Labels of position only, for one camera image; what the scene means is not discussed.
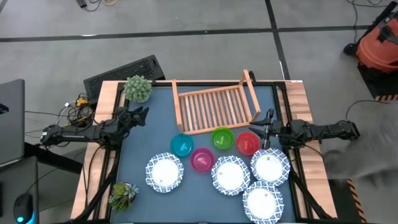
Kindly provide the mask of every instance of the succulent plant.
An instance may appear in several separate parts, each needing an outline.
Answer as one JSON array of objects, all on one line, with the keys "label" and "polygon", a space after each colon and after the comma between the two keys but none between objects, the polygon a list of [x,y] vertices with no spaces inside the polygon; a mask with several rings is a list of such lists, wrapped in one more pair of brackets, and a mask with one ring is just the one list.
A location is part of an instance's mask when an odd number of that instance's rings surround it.
[{"label": "succulent plant", "polygon": [[143,76],[134,75],[127,78],[127,82],[124,84],[124,93],[126,99],[143,103],[148,100],[150,93],[152,93],[152,87]]},{"label": "succulent plant", "polygon": [[123,212],[130,207],[137,193],[138,188],[136,185],[117,183],[113,186],[112,195],[109,197],[109,205],[113,210]]}]

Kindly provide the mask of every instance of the gray floor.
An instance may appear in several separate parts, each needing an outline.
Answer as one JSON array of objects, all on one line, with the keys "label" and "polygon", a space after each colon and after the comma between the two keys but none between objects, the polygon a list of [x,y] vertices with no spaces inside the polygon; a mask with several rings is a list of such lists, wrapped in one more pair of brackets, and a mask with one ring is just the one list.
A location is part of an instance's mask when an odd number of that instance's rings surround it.
[{"label": "gray floor", "polygon": [[[278,27],[354,23],[352,5],[345,0],[271,2]],[[369,24],[381,10],[358,8],[358,25]],[[8,0],[0,13],[0,38],[270,27],[261,0],[120,0],[113,6],[102,3],[92,13],[72,0]],[[341,53],[353,38],[352,30],[280,33],[291,79],[304,81],[316,123],[334,123],[343,118],[350,103],[371,98],[355,59]],[[82,80],[151,54],[156,55],[168,79],[237,79],[244,68],[253,70],[258,79],[283,79],[269,32],[11,42],[0,43],[0,52],[0,83],[25,79],[26,109],[52,113],[85,91]],[[51,116],[27,114],[25,130],[54,122]],[[37,139],[27,137],[27,141],[36,143]],[[70,144],[53,151],[75,158],[84,146]],[[39,167],[41,175],[50,169]],[[77,175],[53,174],[39,184],[42,223],[67,220],[76,192]],[[365,180],[355,182],[368,221],[395,223],[397,181],[377,186]]]}]

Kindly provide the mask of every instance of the wooden dish rack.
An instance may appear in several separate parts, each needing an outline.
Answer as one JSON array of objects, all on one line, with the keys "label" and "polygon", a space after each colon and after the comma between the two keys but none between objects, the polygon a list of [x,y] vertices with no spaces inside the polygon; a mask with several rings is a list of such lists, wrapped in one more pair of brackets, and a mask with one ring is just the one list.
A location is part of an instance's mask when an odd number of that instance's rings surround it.
[{"label": "wooden dish rack", "polygon": [[[248,99],[243,89],[246,81],[252,97],[254,115],[250,112]],[[209,90],[179,93],[177,81],[172,80],[175,117],[180,133],[200,134],[211,132],[218,127],[240,128],[249,126],[260,114],[249,72],[243,70],[238,85],[212,88]]]}]

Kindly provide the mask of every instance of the plate with blue rim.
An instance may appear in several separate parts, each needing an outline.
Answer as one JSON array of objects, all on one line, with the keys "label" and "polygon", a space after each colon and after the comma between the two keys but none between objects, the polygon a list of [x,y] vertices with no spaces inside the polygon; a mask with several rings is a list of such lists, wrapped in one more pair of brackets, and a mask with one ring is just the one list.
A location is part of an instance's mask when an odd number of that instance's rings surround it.
[{"label": "plate with blue rim", "polygon": [[164,152],[149,160],[145,172],[149,186],[159,193],[167,193],[180,185],[184,166],[177,156]]},{"label": "plate with blue rim", "polygon": [[241,158],[223,156],[211,169],[213,186],[221,193],[234,196],[250,185],[250,171]]},{"label": "plate with blue rim", "polygon": [[274,186],[283,184],[289,177],[290,162],[279,149],[260,149],[251,158],[250,167],[257,180]]},{"label": "plate with blue rim", "polygon": [[284,199],[272,184],[257,181],[243,193],[244,212],[257,224],[275,224],[284,211]]}]

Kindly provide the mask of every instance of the plate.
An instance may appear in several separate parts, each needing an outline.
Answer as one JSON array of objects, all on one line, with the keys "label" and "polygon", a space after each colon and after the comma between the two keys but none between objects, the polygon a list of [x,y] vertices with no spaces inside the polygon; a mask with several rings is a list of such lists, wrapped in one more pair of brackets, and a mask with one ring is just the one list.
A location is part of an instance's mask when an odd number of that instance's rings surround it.
[{"label": "plate", "polygon": [[243,193],[244,212],[257,224],[275,224],[284,211],[282,194],[272,184],[257,181]]},{"label": "plate", "polygon": [[184,166],[177,156],[165,152],[152,157],[145,171],[147,184],[159,193],[167,193],[180,185]]},{"label": "plate", "polygon": [[290,172],[290,162],[279,149],[260,149],[251,158],[250,167],[257,180],[274,186],[283,184]]},{"label": "plate", "polygon": [[211,169],[214,187],[229,196],[237,195],[250,184],[250,172],[241,158],[223,156]]}]

